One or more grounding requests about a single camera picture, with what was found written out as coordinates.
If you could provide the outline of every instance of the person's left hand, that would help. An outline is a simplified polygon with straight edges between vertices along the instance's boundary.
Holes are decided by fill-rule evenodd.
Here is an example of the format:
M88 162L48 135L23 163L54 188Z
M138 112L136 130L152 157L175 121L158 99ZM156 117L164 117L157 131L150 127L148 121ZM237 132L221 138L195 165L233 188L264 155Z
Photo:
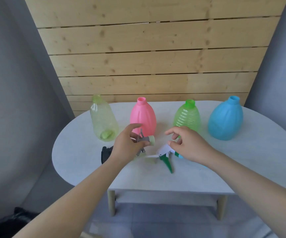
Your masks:
M134 159L138 151L146 146L150 145L148 141L140 141L138 143L134 143L138 137L137 134L133 133L132 130L134 128L141 127L140 123L132 123L129 124L115 139L114 146L112 149L111 156L113 159L119 159L123 161L125 164L128 164L130 161Z

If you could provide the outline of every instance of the gray floor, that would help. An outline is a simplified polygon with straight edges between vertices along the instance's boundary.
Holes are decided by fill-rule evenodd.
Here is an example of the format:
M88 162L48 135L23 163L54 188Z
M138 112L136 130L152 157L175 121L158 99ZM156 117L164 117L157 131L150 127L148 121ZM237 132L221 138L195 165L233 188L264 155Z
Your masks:
M41 212L71 188L72 185L65 182L50 163L23 207ZM248 224L247 230L251 232L240 231ZM249 238L261 224L255 212L238 196L230 196L225 217L218 221L213 208L175 205L116 203L116 215L111 217L105 195L84 230L104 238L224 238L239 237L239 232L240 237Z

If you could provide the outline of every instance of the table top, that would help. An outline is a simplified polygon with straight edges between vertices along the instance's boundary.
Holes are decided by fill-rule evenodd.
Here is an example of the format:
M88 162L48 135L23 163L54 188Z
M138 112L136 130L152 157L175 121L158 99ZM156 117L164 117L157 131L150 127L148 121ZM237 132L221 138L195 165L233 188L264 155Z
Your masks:
M110 104L120 131L129 124L134 102ZM172 126L174 114L184 104L149 102L156 114L156 144L146 147L148 155L156 153L170 140L164 131ZM207 123L219 101L196 101L201 115L199 133L214 148L232 159L286 188L286 131L269 118L243 107L244 122L230 141L211 137ZM101 149L113 141L103 142L93 133L90 112L72 120L58 135L52 153L54 167L68 183L77 185L101 165ZM109 189L179 191L207 194L233 194L232 189L210 169L186 159L171 156L174 173L156 159L136 158L123 168Z

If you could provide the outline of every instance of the black bag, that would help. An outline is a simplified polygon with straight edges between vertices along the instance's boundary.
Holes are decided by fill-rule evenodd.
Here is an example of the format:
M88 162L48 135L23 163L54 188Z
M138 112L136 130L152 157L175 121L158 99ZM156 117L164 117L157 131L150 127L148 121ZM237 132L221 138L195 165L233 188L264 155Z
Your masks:
M14 214L0 219L0 238L12 238L39 213L15 207Z

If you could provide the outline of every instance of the person's right hand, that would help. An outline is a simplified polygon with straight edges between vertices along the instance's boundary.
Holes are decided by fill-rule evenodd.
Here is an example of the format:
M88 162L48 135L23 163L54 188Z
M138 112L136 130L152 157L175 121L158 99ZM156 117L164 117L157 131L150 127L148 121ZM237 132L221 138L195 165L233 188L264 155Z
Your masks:
M186 126L174 126L165 131L166 135L173 134L172 140L181 136L177 142L168 141L168 145L184 158L206 165L218 151L211 147L196 131Z

